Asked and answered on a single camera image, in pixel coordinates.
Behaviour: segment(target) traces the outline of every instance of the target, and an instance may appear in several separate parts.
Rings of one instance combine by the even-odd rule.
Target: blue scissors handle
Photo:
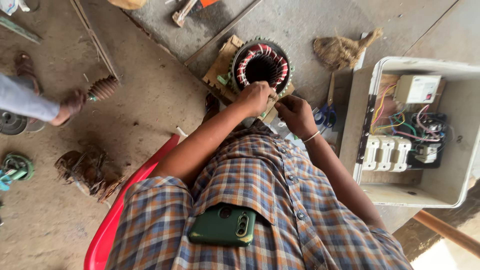
[[[315,124],[323,125],[326,128],[332,128],[336,123],[336,112],[333,109],[333,104],[328,106],[325,104],[319,111],[320,119],[315,120]]]

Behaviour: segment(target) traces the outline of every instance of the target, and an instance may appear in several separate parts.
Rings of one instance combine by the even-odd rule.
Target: hand
[[[233,103],[240,106],[246,113],[246,117],[259,116],[267,110],[268,98],[277,101],[275,90],[268,85],[268,82],[254,82],[245,87]]]
[[[288,95],[281,98],[274,106],[278,111],[278,117],[302,141],[310,138],[318,131],[312,108],[306,100]]]

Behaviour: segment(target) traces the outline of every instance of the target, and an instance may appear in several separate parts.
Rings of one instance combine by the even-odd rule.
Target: scissors
[[[328,89],[327,103],[315,114],[319,115],[320,119],[315,117],[315,124],[324,125],[325,128],[332,128],[336,123],[336,112],[333,105],[333,91],[335,89],[335,75],[332,73],[330,79],[330,88]]]

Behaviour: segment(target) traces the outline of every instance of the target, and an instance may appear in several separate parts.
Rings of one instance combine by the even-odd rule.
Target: shirt sleeve
[[[132,185],[105,269],[170,269],[191,209],[192,196],[178,178]]]
[[[390,267],[401,270],[412,270],[407,257],[403,253],[402,245],[395,239],[389,232],[368,226],[370,233],[377,240],[378,244],[382,248],[382,253],[387,259],[386,262]]]

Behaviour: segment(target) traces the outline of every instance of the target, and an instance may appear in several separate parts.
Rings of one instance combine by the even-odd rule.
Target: shirt button
[[[302,212],[298,212],[297,213],[297,218],[299,218],[299,220],[304,220],[307,218],[307,216],[305,216]]]

